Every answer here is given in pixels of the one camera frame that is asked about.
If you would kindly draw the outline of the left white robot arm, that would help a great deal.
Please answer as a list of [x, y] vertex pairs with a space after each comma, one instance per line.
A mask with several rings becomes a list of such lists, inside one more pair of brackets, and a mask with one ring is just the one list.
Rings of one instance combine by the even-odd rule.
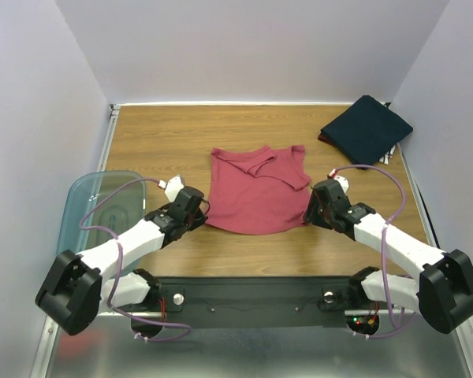
[[111, 240], [78, 254], [65, 250], [55, 259], [36, 297], [35, 304], [67, 334], [77, 335], [106, 307], [117, 293], [113, 286], [126, 282], [125, 299], [143, 310], [159, 303], [159, 290], [142, 276], [122, 270], [144, 255], [161, 250], [203, 225], [200, 209], [203, 192], [182, 187], [169, 204]]

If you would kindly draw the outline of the red tank top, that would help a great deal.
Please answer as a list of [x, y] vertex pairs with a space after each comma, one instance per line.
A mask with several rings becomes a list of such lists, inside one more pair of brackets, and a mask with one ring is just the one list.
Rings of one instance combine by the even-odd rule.
[[214, 148], [208, 221], [242, 235], [269, 235], [304, 225], [311, 177], [303, 145], [250, 152]]

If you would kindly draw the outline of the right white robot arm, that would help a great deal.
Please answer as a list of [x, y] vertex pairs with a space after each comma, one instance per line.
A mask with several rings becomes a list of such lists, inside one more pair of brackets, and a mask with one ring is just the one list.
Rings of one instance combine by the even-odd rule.
[[387, 302], [420, 315], [449, 334], [473, 316], [473, 264], [460, 250], [429, 246], [385, 222], [371, 207], [351, 204], [345, 179], [313, 186], [304, 220], [368, 246], [399, 265], [406, 276], [368, 267], [349, 280], [347, 298], [356, 307]]

